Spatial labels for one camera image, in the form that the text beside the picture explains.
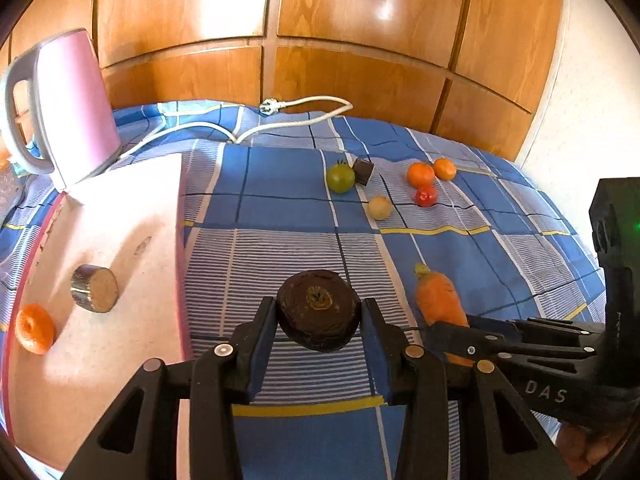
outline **white cable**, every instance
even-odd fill
[[[158,128],[156,128],[148,136],[146,136],[142,140],[142,142],[139,142],[133,148],[131,148],[129,151],[127,151],[127,152],[123,153],[122,155],[120,155],[119,158],[125,158],[126,156],[131,155],[131,153],[136,152],[137,150],[139,150],[143,146],[146,146],[148,143],[152,142],[153,140],[159,139],[160,137],[165,136],[166,134],[177,132],[178,130],[183,130],[185,128],[191,128],[192,126],[203,126],[205,128],[213,128],[214,130],[217,130],[217,131],[222,132],[223,134],[225,134],[231,140],[231,142],[236,142],[236,137],[234,136],[234,134],[232,134],[226,128],[223,128],[222,126],[218,126],[217,124],[214,124],[214,123],[202,123],[202,122],[201,123],[185,123],[185,124],[179,124],[178,126],[172,126],[171,128],[168,128],[168,129],[162,130],[162,131],[158,131]]]
[[[311,126],[312,124],[321,123],[322,121],[325,121],[327,119],[331,119],[332,117],[335,117],[336,115],[340,115],[340,114],[343,114],[345,112],[348,112],[349,110],[351,110],[353,108],[353,105],[350,102],[346,101],[345,99],[341,99],[339,97],[328,96],[328,95],[303,97],[302,99],[298,99],[296,101],[289,101],[289,102],[287,102],[287,101],[280,101],[279,102],[279,101],[275,101],[275,100],[267,100],[267,101],[269,102],[267,104],[267,107],[269,108],[269,110],[275,109],[275,111],[278,111],[281,108],[300,105],[300,104],[304,104],[304,103],[308,103],[308,102],[312,102],[312,101],[333,101],[335,103],[343,104],[344,106],[341,106],[340,108],[336,108],[332,112],[325,113],[325,114],[323,114],[323,115],[321,115],[319,117],[316,117],[316,118],[313,118],[313,119],[307,119],[306,121],[287,121],[285,123],[271,123],[271,124],[261,124],[260,126],[254,126],[253,128],[249,128],[247,131],[245,131],[245,133],[240,135],[238,137],[238,139],[236,140],[236,144],[240,144],[243,140],[245,140],[250,135],[256,134],[257,132],[261,132],[263,130],[272,130],[272,129],[276,129],[276,128],[287,128],[289,126]]]
[[[281,108],[301,105],[301,104],[309,103],[313,101],[332,101],[335,103],[340,103],[344,106],[341,106],[340,108],[336,108],[335,110],[325,113],[319,117],[316,117],[313,119],[307,119],[305,121],[286,121],[284,123],[260,124],[259,126],[254,126],[253,128],[249,128],[247,131],[245,131],[245,133],[240,135],[237,139],[236,139],[236,136],[232,134],[229,130],[215,123],[204,123],[204,122],[186,123],[186,124],[179,124],[177,126],[173,126],[171,128],[168,128],[167,130],[163,130],[162,128],[166,126],[166,119],[164,115],[165,114],[178,115],[178,113],[165,112],[162,109],[162,105],[159,104],[158,109],[163,113],[162,124],[157,128],[153,129],[151,133],[149,133],[141,142],[136,144],[133,148],[131,148],[130,150],[120,155],[119,159],[123,159],[126,156],[131,155],[131,153],[135,153],[137,150],[139,150],[143,146],[146,146],[148,143],[152,142],[153,140],[159,139],[159,137],[165,136],[166,134],[170,134],[172,132],[176,132],[177,130],[182,130],[184,128],[191,128],[192,126],[203,126],[205,128],[213,128],[214,130],[217,130],[225,134],[231,140],[231,142],[235,144],[240,144],[247,137],[253,134],[256,134],[258,132],[261,132],[263,130],[275,130],[276,128],[288,128],[290,126],[311,126],[312,124],[321,123],[322,121],[326,121],[327,119],[331,119],[332,117],[348,112],[353,108],[353,105],[350,102],[346,101],[345,99],[341,99],[339,97],[333,97],[329,95],[316,95],[316,96],[310,96],[310,97],[303,97],[302,99],[297,99],[295,101],[276,101],[276,99],[266,99],[264,102],[260,104],[260,111],[267,115],[271,115],[279,111]]]

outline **wooden panel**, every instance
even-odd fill
[[[409,66],[383,59],[320,48],[281,46],[276,51],[274,97],[335,95],[349,100],[349,115],[374,118],[428,131],[444,76],[429,66]],[[312,103],[310,108],[334,109]]]
[[[4,74],[4,71],[9,66],[9,40],[4,42],[4,45],[0,47],[0,77]]]
[[[278,34],[349,41],[447,66],[462,0],[282,0]]]
[[[103,70],[113,108],[174,100],[260,102],[260,46],[195,52]]]
[[[82,27],[91,35],[91,14],[92,0],[33,0],[12,32],[12,59],[64,30]],[[28,110],[26,84],[16,85],[14,95],[18,113]]]
[[[478,85],[453,81],[436,133],[515,160],[531,119],[531,114]]]
[[[562,0],[471,0],[456,72],[534,112],[561,7]]]
[[[100,65],[212,38],[260,36],[266,0],[98,0]]]

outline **screw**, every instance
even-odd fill
[[[162,366],[162,361],[157,357],[152,357],[151,359],[147,359],[145,363],[142,365],[142,368],[145,372],[155,372]]]
[[[409,345],[404,349],[404,353],[412,359],[420,359],[424,355],[424,348],[420,345]]]
[[[490,374],[495,370],[495,365],[491,361],[487,361],[486,359],[482,359],[482,361],[478,361],[478,371],[483,374]]]
[[[218,357],[225,357],[233,352],[234,348],[229,343],[221,343],[213,349],[213,353]]]

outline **human hand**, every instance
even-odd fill
[[[577,477],[603,460],[625,432],[626,427],[607,433],[590,433],[584,428],[565,423],[558,433],[556,447],[571,474]]]

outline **cylindrical wooden block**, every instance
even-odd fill
[[[116,277],[105,267],[81,265],[71,277],[71,296],[76,305],[104,314],[118,301]]]

